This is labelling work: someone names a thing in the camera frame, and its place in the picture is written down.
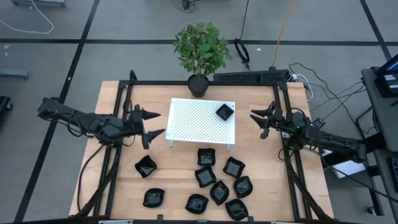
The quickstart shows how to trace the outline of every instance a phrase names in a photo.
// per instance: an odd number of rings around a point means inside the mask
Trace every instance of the potted plant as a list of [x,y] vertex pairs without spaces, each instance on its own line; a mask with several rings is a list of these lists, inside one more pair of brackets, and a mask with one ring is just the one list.
[[188,88],[194,97],[203,97],[209,86],[207,75],[214,74],[216,69],[225,68],[227,59],[232,55],[226,47],[228,41],[218,38],[220,29],[213,23],[199,22],[195,26],[188,25],[175,35],[177,41],[174,53],[178,52],[180,65],[193,72],[188,79]]

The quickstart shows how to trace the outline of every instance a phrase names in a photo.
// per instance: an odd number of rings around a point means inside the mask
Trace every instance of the black plant pot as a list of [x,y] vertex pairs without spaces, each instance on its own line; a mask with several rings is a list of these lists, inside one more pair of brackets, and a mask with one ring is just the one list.
[[191,91],[192,96],[196,98],[203,97],[208,87],[209,79],[207,79],[207,77],[191,75],[188,79],[188,88]]

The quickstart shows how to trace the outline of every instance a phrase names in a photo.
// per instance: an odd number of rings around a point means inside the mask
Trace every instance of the white cable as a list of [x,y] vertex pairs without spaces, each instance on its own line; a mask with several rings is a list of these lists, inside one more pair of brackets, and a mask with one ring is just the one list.
[[20,30],[20,29],[16,29],[16,28],[13,28],[13,27],[9,26],[8,24],[3,22],[2,20],[0,20],[0,22],[2,24],[4,24],[6,27],[8,27],[8,28],[10,28],[12,30],[15,30],[15,31],[19,31],[19,32],[26,32],[26,33],[31,33],[31,34],[49,34],[49,33],[51,33],[51,31],[54,30],[54,25],[52,24],[52,22],[45,15],[43,15],[42,12],[40,12],[40,10],[37,8],[35,2],[33,2],[33,0],[30,0],[30,1],[32,2],[33,6],[36,8],[37,12],[39,12],[44,17],[44,19],[47,20],[50,23],[50,25],[51,25],[50,31],[48,31],[48,32],[39,32],[39,31]]
[[305,78],[305,76],[303,76],[303,75],[301,75],[301,74],[292,74],[292,77],[293,77],[294,80],[297,80],[297,77],[303,77],[303,78],[305,79],[305,81],[307,82],[307,85],[308,85],[308,87],[309,87],[309,89],[310,89],[310,91],[311,91],[311,98],[309,98],[309,99],[307,100],[307,102],[310,101],[310,100],[312,100],[312,98],[313,98],[313,90],[312,90],[311,85],[310,85],[310,83],[308,82],[307,78]]

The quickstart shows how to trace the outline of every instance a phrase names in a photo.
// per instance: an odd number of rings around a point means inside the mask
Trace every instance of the wooden table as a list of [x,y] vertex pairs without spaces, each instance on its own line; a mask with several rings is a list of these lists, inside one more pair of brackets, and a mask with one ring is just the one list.
[[[118,82],[103,82],[95,113],[110,114],[113,112],[117,87]],[[291,106],[298,107],[304,110],[306,115],[309,115],[302,83],[288,83],[288,87]],[[280,97],[285,112],[281,91]],[[155,111],[162,115],[144,122],[147,131],[167,127],[171,98],[193,98],[193,96],[185,85],[133,86],[131,95],[133,104],[140,104],[147,111]],[[256,221],[294,221],[285,163],[280,161],[277,155],[279,149],[282,148],[280,133],[272,129],[267,139],[260,139],[261,130],[249,117],[250,110],[263,110],[274,100],[272,87],[209,86],[202,99],[236,102],[235,148],[232,151],[227,151],[225,145],[192,142],[175,142],[173,148],[169,148],[165,142],[165,133],[163,133],[152,142],[149,150],[143,150],[141,139],[138,136],[136,143],[122,149],[111,218],[153,220],[157,218],[158,214],[163,214],[165,220],[231,221],[225,205],[217,206],[210,198],[211,186],[199,188],[194,175],[194,171],[201,168],[197,165],[198,148],[212,147],[216,149],[216,164],[213,167],[213,172],[218,180],[222,180],[229,187],[230,194],[227,201],[236,198],[233,190],[234,179],[226,175],[222,168],[228,157],[233,156],[246,164],[243,175],[250,177],[254,187],[252,194],[242,199],[250,216],[253,216]],[[132,138],[128,138],[124,140],[124,143],[129,144],[131,141]],[[88,140],[82,164],[99,146],[97,140]],[[82,206],[98,186],[104,152],[103,149],[86,167],[81,190]],[[300,153],[307,189],[326,214],[332,217],[333,212],[319,155],[306,150],[301,150]],[[146,155],[150,155],[158,169],[143,179],[134,164]],[[165,190],[163,204],[159,208],[142,206],[145,192],[155,187]],[[298,193],[301,217],[305,218],[302,196],[298,190],[296,192]],[[201,215],[194,215],[185,210],[185,205],[191,194],[202,194],[209,198],[207,209]],[[106,190],[103,194],[100,214],[104,213],[107,196],[108,191]],[[76,212],[75,192],[70,214]]]

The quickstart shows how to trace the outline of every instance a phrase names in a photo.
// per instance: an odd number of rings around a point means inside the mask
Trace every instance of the black metal frame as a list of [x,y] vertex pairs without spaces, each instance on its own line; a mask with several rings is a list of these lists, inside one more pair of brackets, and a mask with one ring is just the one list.
[[[186,81],[138,81],[135,79],[133,82],[130,82],[129,80],[120,80],[119,81],[119,86],[118,86],[118,93],[116,94],[116,101],[114,105],[114,110],[113,110],[113,116],[117,116],[122,100],[122,93],[125,87],[127,87],[127,95],[125,99],[125,103],[123,107],[128,105],[132,93],[132,87],[133,85],[186,85]],[[287,92],[287,85],[285,83],[253,83],[253,82],[210,82],[210,85],[213,86],[223,86],[223,85],[234,85],[234,86],[271,86],[274,89],[274,96],[275,96],[275,101],[277,102],[277,107],[281,108],[281,103],[280,103],[280,98],[279,98],[279,90],[282,90],[283,95],[284,95],[284,101],[285,101],[285,106],[286,110],[290,112],[291,106],[290,106],[290,100],[289,100],[289,94]],[[123,111],[123,117],[122,119],[126,119],[127,116],[127,110]],[[290,156],[289,156],[289,149],[285,146],[285,142],[282,141],[282,145],[284,148],[284,154],[285,154],[285,164],[288,165],[291,163]],[[110,160],[110,155],[111,155],[111,148],[107,148],[105,155],[104,155],[104,161],[103,161],[103,166],[102,166],[102,171],[101,171],[101,176],[99,183],[102,183],[107,171],[108,171],[108,166],[109,166],[109,160]],[[116,148],[116,153],[115,153],[115,158],[118,157],[120,158],[121,156],[121,147]],[[302,181],[302,183],[305,186],[305,177],[304,177],[304,172],[303,172],[303,166],[302,166],[302,161],[300,157],[300,153],[297,151],[294,153],[295,156],[295,162],[297,166],[297,173]],[[113,178],[113,180],[110,183],[109,186],[109,194],[108,194],[108,199],[106,201],[106,211],[105,211],[105,216],[110,217],[111,215],[111,210],[112,210],[112,204],[113,204],[113,195],[115,191],[115,185],[116,185],[116,179],[117,179],[117,171],[116,175]],[[290,198],[292,201],[292,210],[294,213],[294,219],[299,220],[300,218],[300,212],[299,212],[299,204],[297,201],[297,195],[296,195],[296,189],[295,189],[295,184],[293,180],[288,176],[288,182],[289,182],[289,192],[290,192]],[[305,215],[307,219],[312,219],[312,211],[311,208],[307,202],[307,200],[303,197],[303,203],[304,203],[304,209],[305,209]],[[94,207],[94,212],[93,215],[97,216],[99,215],[100,211],[100,206],[101,206],[101,199],[99,199]],[[156,222],[155,220],[140,220],[142,222],[147,222],[147,221],[153,221]]]

